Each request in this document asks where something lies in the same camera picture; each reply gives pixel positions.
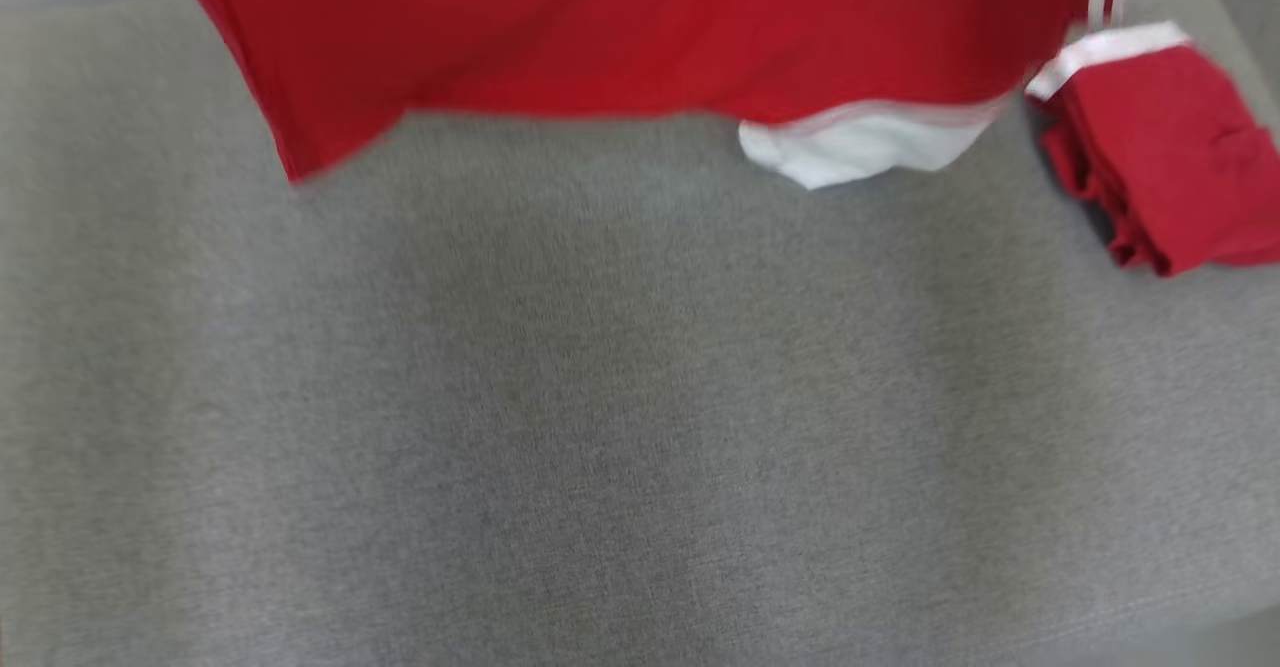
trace clothing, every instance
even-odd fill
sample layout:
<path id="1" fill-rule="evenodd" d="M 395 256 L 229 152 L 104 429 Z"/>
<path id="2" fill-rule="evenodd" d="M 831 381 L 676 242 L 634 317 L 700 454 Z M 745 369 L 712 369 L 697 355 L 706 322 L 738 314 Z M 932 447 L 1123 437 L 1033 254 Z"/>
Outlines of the clothing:
<path id="1" fill-rule="evenodd" d="M 1106 211 L 1119 265 L 1161 277 L 1280 261 L 1280 155 L 1229 76 L 1172 23 L 1092 35 L 1028 93 L 1061 119 L 1062 187 Z"/>
<path id="2" fill-rule="evenodd" d="M 548 117 L 710 110 L 786 129 L 865 101 L 972 111 L 1051 58 L 1074 20 L 1115 3 L 201 1 L 294 181 L 413 108 Z"/>

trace gray floor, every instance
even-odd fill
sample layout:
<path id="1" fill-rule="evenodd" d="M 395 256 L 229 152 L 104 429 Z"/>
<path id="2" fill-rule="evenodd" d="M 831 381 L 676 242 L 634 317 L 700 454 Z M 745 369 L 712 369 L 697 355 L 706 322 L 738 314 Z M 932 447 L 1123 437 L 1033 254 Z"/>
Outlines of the gray floor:
<path id="1" fill-rule="evenodd" d="M 1280 92 L 1280 0 L 1222 0 L 1263 73 Z M 1275 667 L 1280 607 L 1194 635 L 1169 635 L 1107 667 Z"/>

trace gray sofa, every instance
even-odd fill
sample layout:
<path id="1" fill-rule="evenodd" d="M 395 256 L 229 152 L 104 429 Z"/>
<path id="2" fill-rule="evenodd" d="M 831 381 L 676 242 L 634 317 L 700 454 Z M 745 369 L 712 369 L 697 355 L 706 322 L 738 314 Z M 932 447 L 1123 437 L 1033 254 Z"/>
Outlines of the gray sofa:
<path id="1" fill-rule="evenodd" d="M 1174 17 L 1275 102 L 1216 0 Z M 1280 602 L 1280 270 L 1119 271 L 1023 108 L 805 193 L 717 117 L 302 189 L 192 0 L 0 17 L 6 667 L 1001 664 Z"/>

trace gray cushion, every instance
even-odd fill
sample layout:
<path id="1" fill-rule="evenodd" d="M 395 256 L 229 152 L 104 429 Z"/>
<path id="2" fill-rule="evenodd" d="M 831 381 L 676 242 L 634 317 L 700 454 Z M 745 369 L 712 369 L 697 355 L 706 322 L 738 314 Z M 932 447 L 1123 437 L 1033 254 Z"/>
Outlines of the gray cushion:
<path id="1" fill-rule="evenodd" d="M 0 23 L 15 667 L 1097 648 L 1280 600 L 1277 380 L 1280 270 L 1116 270 L 1018 108 L 819 193 L 713 117 L 289 189 L 191 0 Z"/>

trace red garment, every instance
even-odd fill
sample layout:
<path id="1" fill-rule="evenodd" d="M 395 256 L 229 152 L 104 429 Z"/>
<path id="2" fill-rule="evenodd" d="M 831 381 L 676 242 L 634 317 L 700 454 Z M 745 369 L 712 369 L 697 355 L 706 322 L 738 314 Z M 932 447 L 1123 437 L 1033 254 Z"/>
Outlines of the red garment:
<path id="1" fill-rule="evenodd" d="M 1069 193 L 1111 220 L 1121 266 L 1280 261 L 1280 155 L 1235 84 L 1181 44 L 1076 70 L 1042 137 Z"/>
<path id="2" fill-rule="evenodd" d="M 347 156 L 411 108 L 559 117 L 713 110 L 778 124 L 864 99 L 984 102 L 1051 58 L 1091 8 L 1089 0 L 201 1 L 293 179 Z"/>

